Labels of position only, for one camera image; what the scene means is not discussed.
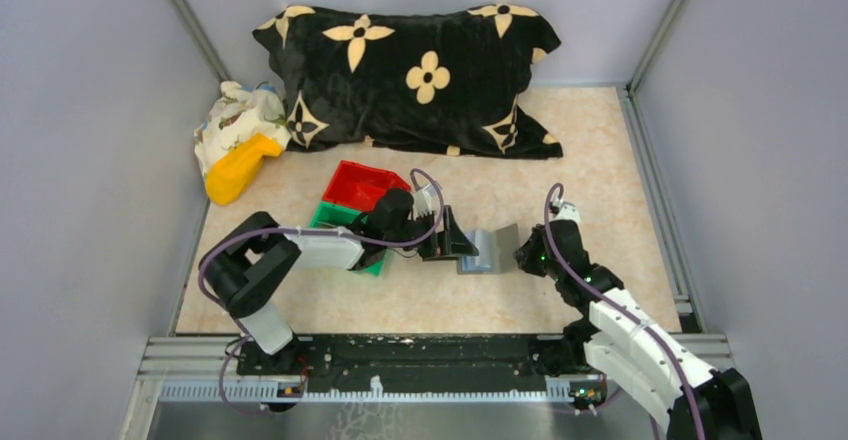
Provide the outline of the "red plastic bin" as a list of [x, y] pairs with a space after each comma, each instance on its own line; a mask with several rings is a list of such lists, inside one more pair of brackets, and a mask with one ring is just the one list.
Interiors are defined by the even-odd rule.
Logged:
[[360, 212], [371, 211], [390, 189], [411, 190], [399, 174], [353, 161], [339, 162], [321, 200]]

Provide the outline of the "green plastic bin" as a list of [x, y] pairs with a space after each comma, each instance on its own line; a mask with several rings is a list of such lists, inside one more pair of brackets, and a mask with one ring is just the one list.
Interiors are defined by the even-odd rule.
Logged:
[[[361, 212], [355, 209], [328, 202], [321, 202], [316, 208], [309, 226], [313, 228], [334, 228], [337, 226], [345, 226], [353, 222], [360, 214]], [[384, 260], [385, 253], [382, 253], [382, 256], [378, 261], [364, 270], [361, 270], [361, 273], [379, 276], [384, 265]]]

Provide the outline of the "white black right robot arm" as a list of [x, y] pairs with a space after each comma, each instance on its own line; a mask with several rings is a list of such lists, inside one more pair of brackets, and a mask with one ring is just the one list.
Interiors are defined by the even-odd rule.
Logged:
[[759, 439], [751, 387], [734, 368], [721, 370], [660, 327], [610, 269], [591, 261], [573, 220], [533, 227], [515, 252], [519, 269], [550, 278], [581, 319], [563, 330], [563, 347], [547, 364], [597, 370], [650, 416], [667, 439]]

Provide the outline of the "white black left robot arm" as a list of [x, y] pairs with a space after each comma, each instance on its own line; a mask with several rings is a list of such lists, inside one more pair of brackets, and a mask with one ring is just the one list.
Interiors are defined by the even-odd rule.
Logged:
[[202, 257], [199, 281], [261, 349], [263, 364], [285, 374], [300, 359], [295, 334], [272, 303], [286, 275], [323, 267], [364, 270], [392, 249], [413, 251], [424, 261], [479, 254], [440, 190], [391, 188], [371, 210], [341, 226], [283, 227], [265, 211], [254, 213]]

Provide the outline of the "black floral pillow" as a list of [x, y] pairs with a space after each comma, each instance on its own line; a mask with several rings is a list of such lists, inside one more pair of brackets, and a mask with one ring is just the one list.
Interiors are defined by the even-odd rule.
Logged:
[[533, 66], [561, 43], [531, 8], [404, 16], [290, 5], [252, 35], [283, 83], [296, 151], [364, 143], [499, 159], [564, 154], [519, 104]]

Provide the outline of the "yellow and white cloth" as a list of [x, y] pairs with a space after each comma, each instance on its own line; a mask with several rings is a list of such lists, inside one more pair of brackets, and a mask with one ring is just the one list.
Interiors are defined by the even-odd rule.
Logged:
[[271, 84], [222, 82], [219, 98], [194, 130], [194, 154], [210, 201], [224, 206], [237, 200], [263, 161], [280, 156], [290, 140], [283, 103]]

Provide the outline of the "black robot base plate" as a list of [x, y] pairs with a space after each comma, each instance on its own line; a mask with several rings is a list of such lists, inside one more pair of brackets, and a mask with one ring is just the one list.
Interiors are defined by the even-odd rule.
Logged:
[[562, 351], [563, 334], [378, 335], [295, 337], [276, 355], [251, 340], [227, 354], [242, 376], [291, 376], [280, 398], [372, 397], [412, 401], [534, 398], [593, 414], [618, 397], [606, 376], [589, 367], [547, 364]]

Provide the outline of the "aluminium frame rail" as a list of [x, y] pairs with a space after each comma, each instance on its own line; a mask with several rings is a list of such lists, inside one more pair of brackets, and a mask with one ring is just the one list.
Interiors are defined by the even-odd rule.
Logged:
[[676, 396], [731, 373], [726, 340], [676, 334], [628, 359], [608, 336], [299, 336], [268, 354], [222, 336], [151, 340], [140, 373], [189, 380], [210, 398], [235, 401], [546, 401], [600, 403], [612, 385]]

